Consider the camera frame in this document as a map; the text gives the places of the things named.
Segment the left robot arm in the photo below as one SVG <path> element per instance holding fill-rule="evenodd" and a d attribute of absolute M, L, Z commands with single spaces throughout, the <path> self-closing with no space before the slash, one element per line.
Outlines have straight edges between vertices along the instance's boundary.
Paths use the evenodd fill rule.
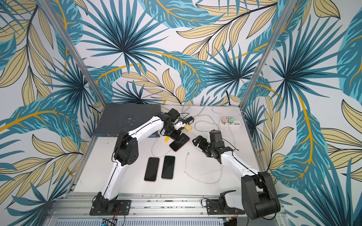
<path fill-rule="evenodd" d="M 116 210 L 116 200 L 122 179 L 129 166 L 138 159 L 138 146 L 144 139 L 154 132 L 163 131 L 164 135 L 179 142 L 182 130 L 187 124 L 181 119 L 181 114 L 172 108 L 167 113 L 157 113 L 131 131 L 120 132 L 111 157 L 112 170 L 104 187 L 92 202 L 94 210 L 104 214 L 110 214 Z"/>

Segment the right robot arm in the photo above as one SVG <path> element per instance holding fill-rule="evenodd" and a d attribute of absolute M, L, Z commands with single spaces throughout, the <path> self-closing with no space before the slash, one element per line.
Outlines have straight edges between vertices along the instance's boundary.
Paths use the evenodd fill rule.
<path fill-rule="evenodd" d="M 217 130 L 209 132 L 210 139 L 197 136 L 193 145 L 206 157 L 216 159 L 222 167 L 230 170 L 240 180 L 241 194 L 235 190 L 220 193 L 217 201 L 207 201 L 206 207 L 224 214 L 245 213 L 250 219 L 276 215 L 281 204 L 271 175 L 260 172 L 242 161 L 236 154 L 235 147 L 227 147 L 222 133 Z"/>

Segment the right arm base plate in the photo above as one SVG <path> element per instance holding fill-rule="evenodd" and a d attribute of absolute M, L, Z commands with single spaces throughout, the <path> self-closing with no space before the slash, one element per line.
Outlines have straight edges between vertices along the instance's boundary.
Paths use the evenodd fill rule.
<path fill-rule="evenodd" d="M 202 206 L 206 208 L 208 215 L 244 215 L 245 211 L 226 206 L 218 199 L 203 199 Z"/>

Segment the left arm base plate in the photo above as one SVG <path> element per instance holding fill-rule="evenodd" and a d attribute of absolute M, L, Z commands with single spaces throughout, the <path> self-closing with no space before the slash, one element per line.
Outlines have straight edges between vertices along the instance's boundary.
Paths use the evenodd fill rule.
<path fill-rule="evenodd" d="M 99 201 L 95 200 L 92 204 L 90 216 L 111 216 L 111 215 L 129 215 L 131 200 Z"/>

